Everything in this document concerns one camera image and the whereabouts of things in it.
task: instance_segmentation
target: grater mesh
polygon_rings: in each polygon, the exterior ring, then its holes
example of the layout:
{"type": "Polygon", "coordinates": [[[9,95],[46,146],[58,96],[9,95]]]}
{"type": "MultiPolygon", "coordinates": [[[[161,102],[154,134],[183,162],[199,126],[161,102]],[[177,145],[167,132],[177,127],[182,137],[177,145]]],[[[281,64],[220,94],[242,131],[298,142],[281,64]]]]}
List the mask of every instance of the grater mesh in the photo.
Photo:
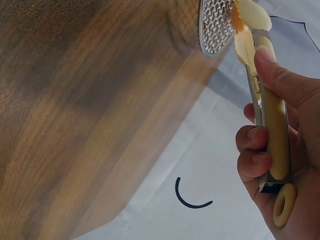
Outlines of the grater mesh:
{"type": "Polygon", "coordinates": [[[235,0],[200,0],[199,44],[209,57],[218,54],[234,36],[231,9],[235,0]]]}

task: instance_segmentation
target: cream handle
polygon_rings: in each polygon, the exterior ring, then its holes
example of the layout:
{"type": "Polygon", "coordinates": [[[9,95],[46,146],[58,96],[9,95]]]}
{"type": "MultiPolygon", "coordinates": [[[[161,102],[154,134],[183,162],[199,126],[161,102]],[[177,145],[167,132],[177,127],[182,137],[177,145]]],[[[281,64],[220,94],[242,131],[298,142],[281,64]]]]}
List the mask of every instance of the cream handle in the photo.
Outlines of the cream handle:
{"type": "MultiPolygon", "coordinates": [[[[258,45],[267,47],[274,58],[274,48],[270,40],[264,36],[257,39],[258,45]]],[[[269,132],[266,151],[272,157],[270,174],[276,180],[283,180],[290,172],[289,127],[286,114],[286,103],[274,93],[264,88],[265,122],[269,132]]],[[[291,183],[285,184],[278,193],[273,207],[273,222],[278,227],[284,227],[291,215],[296,201],[296,188],[291,183]]]]}
{"type": "MultiPolygon", "coordinates": [[[[264,36],[257,39],[258,45],[267,47],[274,58],[275,51],[270,40],[264,36]]],[[[286,103],[273,92],[264,88],[265,124],[269,132],[267,152],[272,157],[270,174],[276,180],[283,180],[290,171],[289,129],[286,103]]]]}

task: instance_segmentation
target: plastic sheet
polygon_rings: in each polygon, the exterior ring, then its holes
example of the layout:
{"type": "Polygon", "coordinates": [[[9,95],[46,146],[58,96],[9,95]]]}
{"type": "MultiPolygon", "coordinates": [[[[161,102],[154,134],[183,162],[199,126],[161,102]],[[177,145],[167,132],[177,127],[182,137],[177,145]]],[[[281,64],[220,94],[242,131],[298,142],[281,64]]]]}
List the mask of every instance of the plastic sheet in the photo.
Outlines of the plastic sheet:
{"type": "MultiPolygon", "coordinates": [[[[270,37],[279,63],[320,78],[320,3],[258,2],[277,16],[270,37]]],[[[242,108],[250,101],[245,69],[231,48],[128,206],[114,221],[78,240],[274,239],[237,173],[235,135],[249,124],[242,108]],[[175,192],[177,178],[186,202],[212,204],[199,209],[183,205],[175,192]]]]}

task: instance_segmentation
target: wooden cutting board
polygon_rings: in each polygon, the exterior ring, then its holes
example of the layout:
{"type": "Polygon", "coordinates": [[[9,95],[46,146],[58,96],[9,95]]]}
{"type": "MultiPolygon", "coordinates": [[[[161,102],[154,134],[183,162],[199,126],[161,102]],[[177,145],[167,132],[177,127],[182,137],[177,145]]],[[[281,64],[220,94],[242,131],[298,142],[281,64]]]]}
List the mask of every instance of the wooden cutting board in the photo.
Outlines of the wooden cutting board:
{"type": "Polygon", "coordinates": [[[72,239],[123,210],[219,62],[198,4],[0,1],[0,239],[72,239]]]}

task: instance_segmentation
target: black curved line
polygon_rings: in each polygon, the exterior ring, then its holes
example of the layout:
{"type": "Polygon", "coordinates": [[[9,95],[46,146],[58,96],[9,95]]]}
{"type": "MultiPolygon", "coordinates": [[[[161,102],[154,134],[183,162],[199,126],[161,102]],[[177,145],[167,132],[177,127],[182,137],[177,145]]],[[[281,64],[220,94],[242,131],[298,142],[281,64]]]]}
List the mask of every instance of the black curved line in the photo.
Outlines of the black curved line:
{"type": "Polygon", "coordinates": [[[202,204],[202,205],[192,205],[190,203],[187,203],[185,200],[183,200],[183,198],[180,196],[180,193],[179,193],[179,183],[180,183],[180,179],[181,177],[178,177],[175,181],[175,194],[176,194],[176,197],[179,199],[179,201],[185,205],[186,207],[190,208],[190,209],[202,209],[202,208],[205,208],[207,206],[209,206],[210,204],[213,203],[213,201],[208,201],[207,203],[205,204],[202,204]]]}
{"type": "Polygon", "coordinates": [[[320,53],[320,49],[318,48],[318,46],[316,45],[316,43],[314,42],[314,40],[312,39],[312,37],[309,35],[308,31],[307,31],[307,26],[306,26],[306,23],[303,22],[303,21],[291,21],[291,20],[288,20],[288,19],[285,19],[283,17],[279,17],[279,16],[270,16],[270,18],[277,18],[277,19],[282,19],[282,20],[285,20],[289,23],[293,23],[293,24],[302,24],[303,27],[304,27],[304,31],[306,33],[306,35],[310,38],[311,42],[313,43],[313,45],[315,46],[315,48],[318,50],[318,52],[320,53]]]}

